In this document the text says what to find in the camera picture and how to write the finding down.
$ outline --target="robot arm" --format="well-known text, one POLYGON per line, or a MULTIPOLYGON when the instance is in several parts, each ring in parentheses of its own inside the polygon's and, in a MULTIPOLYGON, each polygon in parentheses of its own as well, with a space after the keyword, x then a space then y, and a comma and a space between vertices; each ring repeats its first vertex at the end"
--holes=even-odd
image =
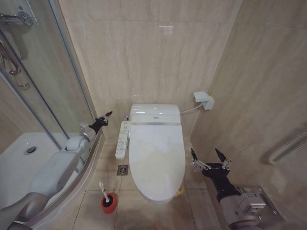
POLYGON ((232 230, 259 229, 255 226, 260 222, 258 213, 265 207, 264 201, 258 194, 242 194, 236 190, 227 178, 231 161, 218 149, 215 151, 221 163, 203 163, 191 149, 192 166, 212 180, 217 191, 216 199, 221 204, 226 222, 232 230))
POLYGON ((66 147, 55 153, 41 170, 34 176, 27 195, 21 200, 0 210, 0 226, 3 229, 25 229, 25 225, 18 225, 14 221, 28 222, 39 214, 48 200, 61 191, 72 172, 76 169, 80 156, 88 149, 90 141, 102 126, 108 125, 112 112, 96 118, 88 126, 81 123, 79 136, 70 138, 66 147))

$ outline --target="toilet lid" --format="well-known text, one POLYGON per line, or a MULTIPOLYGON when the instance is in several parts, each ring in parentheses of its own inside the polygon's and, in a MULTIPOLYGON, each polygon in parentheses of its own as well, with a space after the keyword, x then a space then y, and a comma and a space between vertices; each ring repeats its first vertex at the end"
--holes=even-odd
POLYGON ((130 171, 144 196, 171 199, 182 184, 185 161, 181 125, 131 125, 130 171))

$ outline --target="floor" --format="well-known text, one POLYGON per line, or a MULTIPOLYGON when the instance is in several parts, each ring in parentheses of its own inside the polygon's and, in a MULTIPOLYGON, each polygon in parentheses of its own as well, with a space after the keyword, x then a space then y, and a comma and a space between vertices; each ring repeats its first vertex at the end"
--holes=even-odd
POLYGON ((139 193, 133 178, 116 176, 119 164, 128 164, 129 157, 116 160, 116 140, 106 140, 96 171, 84 194, 70 212, 57 219, 49 230, 219 230, 219 224, 202 175, 190 166, 189 139, 186 151, 185 192, 169 203, 156 205, 139 193), (105 214, 100 207, 103 181, 106 190, 118 195, 118 207, 105 214))

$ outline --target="toilet brush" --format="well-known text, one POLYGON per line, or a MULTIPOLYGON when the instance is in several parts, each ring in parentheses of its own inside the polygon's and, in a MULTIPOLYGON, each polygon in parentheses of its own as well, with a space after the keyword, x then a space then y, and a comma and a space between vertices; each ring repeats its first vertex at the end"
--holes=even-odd
POLYGON ((117 207, 117 195, 114 193, 106 193, 104 184, 102 182, 99 182, 99 187, 104 194, 100 202, 101 208, 105 213, 110 214, 114 212, 117 207))

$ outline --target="yellow object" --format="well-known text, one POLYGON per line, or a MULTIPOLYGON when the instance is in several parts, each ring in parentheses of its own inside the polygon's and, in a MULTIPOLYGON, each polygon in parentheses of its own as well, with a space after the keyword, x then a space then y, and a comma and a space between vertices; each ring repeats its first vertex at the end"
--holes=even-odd
POLYGON ((179 190, 178 190, 178 192, 176 193, 175 196, 181 195, 181 194, 183 194, 183 192, 184 192, 184 186, 183 186, 183 184, 181 184, 181 186, 180 186, 180 188, 179 188, 179 190))

